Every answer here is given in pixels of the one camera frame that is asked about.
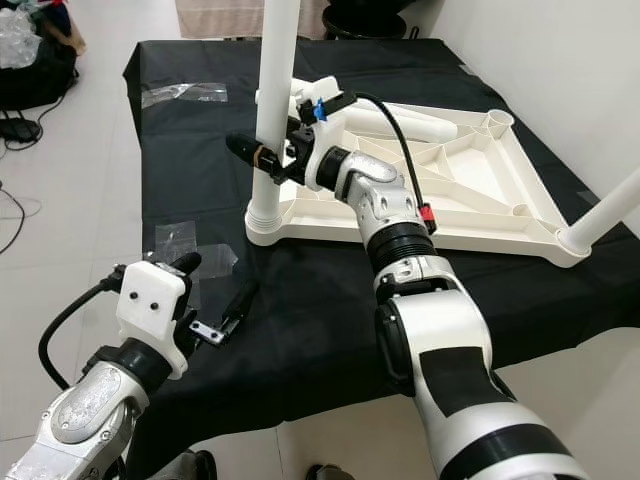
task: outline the table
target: table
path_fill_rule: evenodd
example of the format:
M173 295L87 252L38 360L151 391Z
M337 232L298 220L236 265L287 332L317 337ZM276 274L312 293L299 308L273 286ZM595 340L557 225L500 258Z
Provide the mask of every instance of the table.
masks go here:
M251 171L225 148L252 134L257 42L145 42L126 69L142 147L143 249L157 226L193 221L198 245L227 244L233 274L200 281L200 319L212 323L248 278L261 283L250 317L224 348L202 347L141 417L128 467L133 480L191 444L275 426L393 391L378 363L373 275L361 245L283 240L260 248L244 234ZM486 112L504 100L439 40L300 42L295 76L335 75L342 88L385 101ZM173 100L140 108L142 90L226 85L227 102ZM521 122L515 132L569 222L591 205L587 188ZM442 251L485 315L501 367L640 326L640 242L624 226L570 270L545 260Z

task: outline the black bag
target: black bag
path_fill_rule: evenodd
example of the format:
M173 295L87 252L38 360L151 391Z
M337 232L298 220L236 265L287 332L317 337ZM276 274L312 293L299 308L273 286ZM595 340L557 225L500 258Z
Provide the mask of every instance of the black bag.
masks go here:
M25 68L0 69L0 110L54 103L77 77L76 51L44 34L36 60Z

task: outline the white vertical pole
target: white vertical pole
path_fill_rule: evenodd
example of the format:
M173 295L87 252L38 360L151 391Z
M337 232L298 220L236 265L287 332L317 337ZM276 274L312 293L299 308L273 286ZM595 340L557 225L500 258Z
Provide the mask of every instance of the white vertical pole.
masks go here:
M291 94L291 77L298 34L300 0L265 0L260 56L260 96L256 137L282 156ZM253 243L269 245L282 218L280 187L257 169L253 173L253 195L245 218Z
M560 244L578 255L611 230L625 215L640 206L640 168L628 176L580 220L558 233Z

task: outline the white floor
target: white floor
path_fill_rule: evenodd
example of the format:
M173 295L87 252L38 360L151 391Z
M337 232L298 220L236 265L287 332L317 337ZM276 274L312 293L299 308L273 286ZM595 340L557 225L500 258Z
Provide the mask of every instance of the white floor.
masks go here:
M89 46L80 82L46 117L37 146L0 161L4 188L43 204L0 255L0 472L28 448L39 412L57 393L38 363L41 332L114 263L140 254L140 151L121 73L137 41L179 38L173 0L76 0L71 10ZM13 214L0 203L0 216ZM0 221L0 245L16 223ZM117 341L114 308L114 297L101 297L58 333L52 356L67 378L99 345ZM636 330L611 332L505 372L594 478L636 476L638 338ZM205 446L221 480L301 480L316 462L360 479L434 478L417 413L400 397Z

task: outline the blue clip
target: blue clip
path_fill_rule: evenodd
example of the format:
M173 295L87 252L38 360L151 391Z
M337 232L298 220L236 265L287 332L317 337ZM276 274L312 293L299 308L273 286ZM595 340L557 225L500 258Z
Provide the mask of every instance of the blue clip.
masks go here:
M327 121L327 113L324 110L324 102L321 98L318 99L318 104L313 107L313 114L318 120Z

